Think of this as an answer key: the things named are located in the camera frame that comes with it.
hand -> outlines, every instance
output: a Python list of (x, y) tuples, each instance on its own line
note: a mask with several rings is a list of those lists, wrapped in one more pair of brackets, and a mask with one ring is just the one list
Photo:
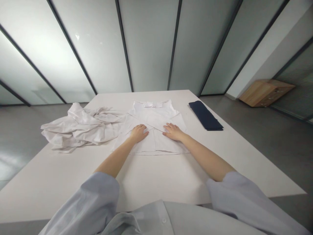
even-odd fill
[(129, 138), (133, 140), (134, 143), (142, 141), (149, 134), (149, 132), (143, 133), (146, 128), (147, 127), (143, 124), (135, 126), (134, 129), (131, 131)]
[(178, 126), (172, 124), (172, 123), (167, 123), (167, 126), (163, 126), (169, 133), (163, 132), (163, 135), (167, 136), (168, 138), (172, 140), (179, 140), (186, 135), (184, 132), (182, 132)]

person's left hand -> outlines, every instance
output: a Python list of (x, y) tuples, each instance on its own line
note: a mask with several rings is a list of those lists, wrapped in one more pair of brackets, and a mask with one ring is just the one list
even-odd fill
[(131, 131), (130, 139), (133, 140), (135, 143), (142, 141), (149, 134), (148, 131), (146, 133), (143, 133), (146, 128), (147, 127), (143, 124), (135, 126), (134, 129)]

forearm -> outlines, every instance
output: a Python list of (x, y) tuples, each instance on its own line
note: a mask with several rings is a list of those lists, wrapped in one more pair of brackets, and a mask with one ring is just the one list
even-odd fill
[(180, 141), (191, 152), (205, 172), (215, 181), (222, 181), (228, 172), (236, 171), (224, 159), (189, 135), (184, 134)]
[(128, 138), (101, 163), (95, 172), (103, 172), (116, 178), (135, 143)]

glass panel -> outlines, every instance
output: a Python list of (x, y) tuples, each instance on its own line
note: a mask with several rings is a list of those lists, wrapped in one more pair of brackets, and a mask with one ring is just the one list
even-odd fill
[(0, 23), (66, 102), (95, 96), (47, 1), (2, 0)]
[(2, 104), (23, 104), (23, 102), (0, 86), (0, 105)]
[(167, 90), (178, 0), (122, 0), (134, 91)]
[(198, 95), (236, 4), (183, 1), (170, 90), (189, 89)]
[(202, 95), (225, 92), (283, 1), (243, 1)]
[(131, 92), (115, 1), (53, 2), (97, 92)]
[(62, 103), (18, 50), (0, 32), (0, 79), (30, 104)]
[(313, 44), (311, 44), (277, 80), (296, 87), (271, 106), (304, 119), (313, 112)]

white table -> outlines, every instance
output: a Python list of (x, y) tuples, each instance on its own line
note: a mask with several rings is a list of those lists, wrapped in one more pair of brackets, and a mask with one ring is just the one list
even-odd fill
[[(112, 106), (127, 111), (134, 101), (169, 99), (174, 109), (182, 113), (193, 138), (254, 181), (268, 197), (305, 193), (210, 108), (224, 131), (206, 131), (188, 106), (189, 102), (199, 100), (189, 90), (99, 94), (86, 108)], [(113, 142), (84, 146), (71, 154), (52, 151), (52, 145), (47, 144), (0, 191), (0, 223), (50, 219), (108, 156)], [(207, 179), (190, 154), (130, 155), (117, 177), (120, 183), (118, 211), (131, 211), (159, 199), (209, 203)]]

